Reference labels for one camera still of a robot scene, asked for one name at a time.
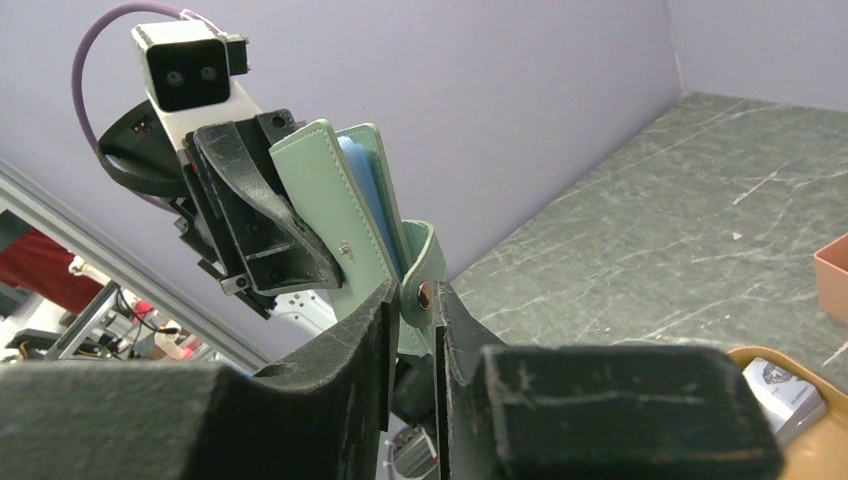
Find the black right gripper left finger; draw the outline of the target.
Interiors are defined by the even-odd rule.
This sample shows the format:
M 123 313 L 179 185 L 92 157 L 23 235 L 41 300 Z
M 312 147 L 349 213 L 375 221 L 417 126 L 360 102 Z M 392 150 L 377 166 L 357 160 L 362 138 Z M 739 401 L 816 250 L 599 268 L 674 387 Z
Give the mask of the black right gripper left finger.
M 5 479 L 371 479 L 399 321 L 386 281 L 246 375 L 216 362 L 28 361 L 1 370 Z

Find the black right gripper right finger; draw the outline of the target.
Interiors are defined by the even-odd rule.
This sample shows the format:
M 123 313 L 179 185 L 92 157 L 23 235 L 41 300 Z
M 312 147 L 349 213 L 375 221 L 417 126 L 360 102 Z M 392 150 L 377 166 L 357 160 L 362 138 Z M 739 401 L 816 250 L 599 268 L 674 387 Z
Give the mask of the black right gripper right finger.
M 431 286 L 444 479 L 775 479 L 740 368 L 700 346 L 508 345 Z

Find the mint green card holder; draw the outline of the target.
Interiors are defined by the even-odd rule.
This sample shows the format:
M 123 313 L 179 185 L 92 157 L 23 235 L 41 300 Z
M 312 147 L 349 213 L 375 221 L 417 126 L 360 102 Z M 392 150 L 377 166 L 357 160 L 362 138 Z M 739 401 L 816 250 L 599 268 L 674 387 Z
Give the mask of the mint green card holder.
M 296 213 L 343 273 L 330 304 L 343 320 L 387 280 L 399 284 L 398 352 L 431 351 L 431 327 L 419 302 L 423 284 L 447 278 L 432 224 L 403 220 L 380 132 L 364 123 L 341 131 L 320 119 L 276 142 L 272 162 Z

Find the silver credit card stack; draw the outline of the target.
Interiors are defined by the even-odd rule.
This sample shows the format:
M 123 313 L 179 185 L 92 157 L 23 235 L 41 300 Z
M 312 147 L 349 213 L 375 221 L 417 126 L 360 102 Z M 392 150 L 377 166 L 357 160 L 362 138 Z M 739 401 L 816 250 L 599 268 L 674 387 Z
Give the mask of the silver credit card stack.
M 779 443 L 786 445 L 810 429 L 827 413 L 827 404 L 809 381 L 761 357 L 743 370 Z

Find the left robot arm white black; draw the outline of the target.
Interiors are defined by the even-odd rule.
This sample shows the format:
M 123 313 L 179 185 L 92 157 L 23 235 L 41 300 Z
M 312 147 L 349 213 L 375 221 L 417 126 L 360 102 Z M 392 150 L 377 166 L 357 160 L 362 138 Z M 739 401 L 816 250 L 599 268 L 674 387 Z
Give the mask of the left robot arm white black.
M 343 276 L 295 212 L 270 156 L 298 126 L 276 110 L 204 126 L 175 148 L 144 101 L 101 136 L 96 153 L 116 183 L 176 212 L 180 239 L 225 294 L 264 319 L 281 316 L 319 334 L 336 317 L 317 292 Z

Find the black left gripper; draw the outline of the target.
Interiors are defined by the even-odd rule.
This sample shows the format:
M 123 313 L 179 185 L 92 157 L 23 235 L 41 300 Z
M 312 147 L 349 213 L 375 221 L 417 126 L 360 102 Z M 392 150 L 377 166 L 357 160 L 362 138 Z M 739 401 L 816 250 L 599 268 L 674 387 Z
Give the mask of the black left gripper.
M 185 243 L 225 294 L 269 318 L 281 294 L 334 289 L 343 274 L 315 231 L 295 212 L 270 156 L 297 123 L 286 109 L 201 127 L 179 153 L 189 193 Z

